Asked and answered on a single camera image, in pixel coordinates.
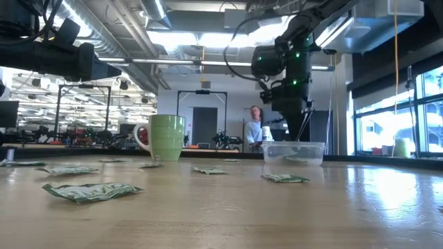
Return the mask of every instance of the man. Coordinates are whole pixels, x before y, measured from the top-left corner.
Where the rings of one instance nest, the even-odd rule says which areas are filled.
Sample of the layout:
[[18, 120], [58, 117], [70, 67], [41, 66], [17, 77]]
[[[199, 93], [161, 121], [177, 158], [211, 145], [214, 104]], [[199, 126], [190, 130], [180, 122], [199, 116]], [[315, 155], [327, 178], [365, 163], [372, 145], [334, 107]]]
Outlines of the man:
[[262, 142], [262, 111], [257, 106], [251, 106], [250, 111], [252, 121], [246, 123], [245, 136], [252, 151], [258, 151]]

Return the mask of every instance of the door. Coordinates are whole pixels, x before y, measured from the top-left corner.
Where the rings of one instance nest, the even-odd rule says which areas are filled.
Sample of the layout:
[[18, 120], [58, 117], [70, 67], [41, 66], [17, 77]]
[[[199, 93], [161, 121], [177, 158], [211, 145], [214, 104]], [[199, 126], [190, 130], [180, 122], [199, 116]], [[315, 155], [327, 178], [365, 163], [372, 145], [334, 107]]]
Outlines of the door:
[[215, 148], [213, 138], [217, 135], [217, 108], [194, 107], [192, 118], [192, 144], [200, 142], [210, 144]]

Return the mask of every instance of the yellow cable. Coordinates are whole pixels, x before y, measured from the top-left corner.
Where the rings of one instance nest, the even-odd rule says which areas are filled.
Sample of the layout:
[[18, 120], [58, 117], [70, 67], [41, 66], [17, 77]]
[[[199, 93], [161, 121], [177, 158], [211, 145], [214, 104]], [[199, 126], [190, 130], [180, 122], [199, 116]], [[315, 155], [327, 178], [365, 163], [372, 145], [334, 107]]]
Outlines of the yellow cable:
[[[397, 116], [397, 95], [399, 92], [399, 44], [398, 44], [398, 30], [397, 30], [397, 6], [398, 0], [394, 2], [394, 28], [395, 28], [395, 36], [394, 36], [394, 50], [395, 50], [395, 102], [394, 102], [394, 118]], [[392, 146], [392, 154], [394, 156], [395, 149], [395, 133], [394, 133], [394, 143]]]
[[337, 54], [334, 56], [335, 58], [335, 112], [337, 117], [337, 155], [340, 155], [340, 120], [338, 116], [338, 84], [337, 84]]

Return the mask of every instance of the monitor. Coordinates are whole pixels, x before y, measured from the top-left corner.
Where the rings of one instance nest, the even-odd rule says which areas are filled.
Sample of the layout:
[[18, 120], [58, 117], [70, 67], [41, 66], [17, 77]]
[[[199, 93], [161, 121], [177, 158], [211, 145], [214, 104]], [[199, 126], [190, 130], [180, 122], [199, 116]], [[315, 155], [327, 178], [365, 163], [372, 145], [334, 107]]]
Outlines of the monitor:
[[15, 128], [17, 126], [18, 101], [0, 101], [0, 127]]

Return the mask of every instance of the clear plastic container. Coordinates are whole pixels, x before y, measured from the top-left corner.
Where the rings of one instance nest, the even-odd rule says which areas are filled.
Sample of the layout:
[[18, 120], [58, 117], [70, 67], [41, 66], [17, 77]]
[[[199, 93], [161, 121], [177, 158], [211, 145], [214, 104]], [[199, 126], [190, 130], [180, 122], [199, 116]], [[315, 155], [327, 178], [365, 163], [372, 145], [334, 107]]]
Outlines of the clear plastic container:
[[266, 163], [319, 166], [323, 162], [325, 143], [264, 141], [262, 148]]

